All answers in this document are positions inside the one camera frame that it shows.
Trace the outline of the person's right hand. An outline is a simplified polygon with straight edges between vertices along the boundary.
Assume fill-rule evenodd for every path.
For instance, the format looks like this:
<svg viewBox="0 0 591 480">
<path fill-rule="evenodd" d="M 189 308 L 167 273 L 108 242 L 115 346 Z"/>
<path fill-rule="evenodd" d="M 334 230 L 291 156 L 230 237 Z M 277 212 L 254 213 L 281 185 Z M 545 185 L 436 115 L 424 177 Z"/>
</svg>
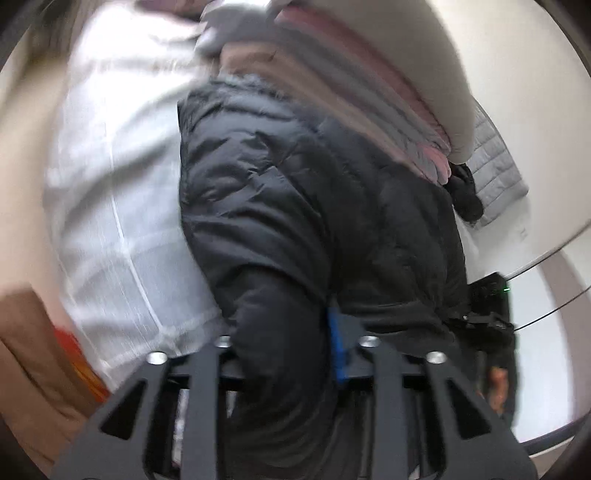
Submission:
<svg viewBox="0 0 591 480">
<path fill-rule="evenodd" d="M 489 373 L 488 402 L 498 415 L 502 415 L 504 412 L 508 392 L 509 380 L 507 371 L 500 367 L 491 368 Z"/>
</svg>

